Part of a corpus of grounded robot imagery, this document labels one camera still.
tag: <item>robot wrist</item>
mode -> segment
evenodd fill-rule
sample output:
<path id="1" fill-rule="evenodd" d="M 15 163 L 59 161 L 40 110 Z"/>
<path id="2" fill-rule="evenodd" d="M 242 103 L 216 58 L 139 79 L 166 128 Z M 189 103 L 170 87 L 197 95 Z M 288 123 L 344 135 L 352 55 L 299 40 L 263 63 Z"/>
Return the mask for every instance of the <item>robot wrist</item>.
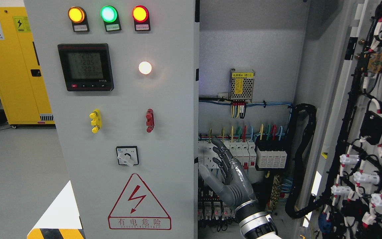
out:
<path id="1" fill-rule="evenodd" d="M 266 213 L 256 201 L 248 201 L 236 209 L 235 217 L 240 222 L 240 230 L 246 239 L 257 239 L 274 232 Z"/>

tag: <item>robotic hand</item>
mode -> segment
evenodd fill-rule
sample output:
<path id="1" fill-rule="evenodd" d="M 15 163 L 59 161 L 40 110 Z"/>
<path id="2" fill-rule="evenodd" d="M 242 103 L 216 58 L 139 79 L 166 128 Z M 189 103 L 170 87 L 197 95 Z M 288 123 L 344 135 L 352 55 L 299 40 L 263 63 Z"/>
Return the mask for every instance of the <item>robotic hand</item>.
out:
<path id="1" fill-rule="evenodd" d="M 220 159 L 213 158 L 223 175 L 224 183 L 211 173 L 205 165 L 199 165 L 203 180 L 229 207 L 235 209 L 241 234 L 246 239 L 281 239 L 276 236 L 266 213 L 256 201 L 250 180 L 241 163 L 232 156 L 228 148 L 217 138 L 212 138 L 213 147 Z"/>

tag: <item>digital power meter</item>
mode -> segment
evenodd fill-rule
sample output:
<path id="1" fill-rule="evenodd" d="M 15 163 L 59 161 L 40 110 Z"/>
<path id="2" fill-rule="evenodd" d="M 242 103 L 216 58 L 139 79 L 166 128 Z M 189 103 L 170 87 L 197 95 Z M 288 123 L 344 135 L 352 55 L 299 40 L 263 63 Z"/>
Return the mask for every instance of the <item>digital power meter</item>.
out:
<path id="1" fill-rule="evenodd" d="M 111 91 L 114 88 L 107 43 L 59 44 L 58 50 L 68 91 Z"/>

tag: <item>yellow safety cabinet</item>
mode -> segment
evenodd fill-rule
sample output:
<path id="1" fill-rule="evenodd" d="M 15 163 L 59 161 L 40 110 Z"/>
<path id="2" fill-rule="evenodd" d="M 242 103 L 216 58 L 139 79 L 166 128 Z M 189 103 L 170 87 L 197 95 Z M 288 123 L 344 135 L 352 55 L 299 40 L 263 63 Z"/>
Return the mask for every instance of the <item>yellow safety cabinet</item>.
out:
<path id="1" fill-rule="evenodd" d="M 0 98 L 9 124 L 54 124 L 24 7 L 0 7 Z"/>

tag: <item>green indicator light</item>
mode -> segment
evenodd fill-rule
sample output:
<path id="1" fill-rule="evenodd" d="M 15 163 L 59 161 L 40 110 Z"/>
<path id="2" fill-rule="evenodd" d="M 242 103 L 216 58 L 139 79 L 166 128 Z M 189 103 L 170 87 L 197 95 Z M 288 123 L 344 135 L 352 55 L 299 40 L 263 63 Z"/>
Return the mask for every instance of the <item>green indicator light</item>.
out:
<path id="1" fill-rule="evenodd" d="M 117 11 L 112 6 L 103 6 L 100 15 L 101 18 L 107 23 L 112 23 L 117 19 Z"/>

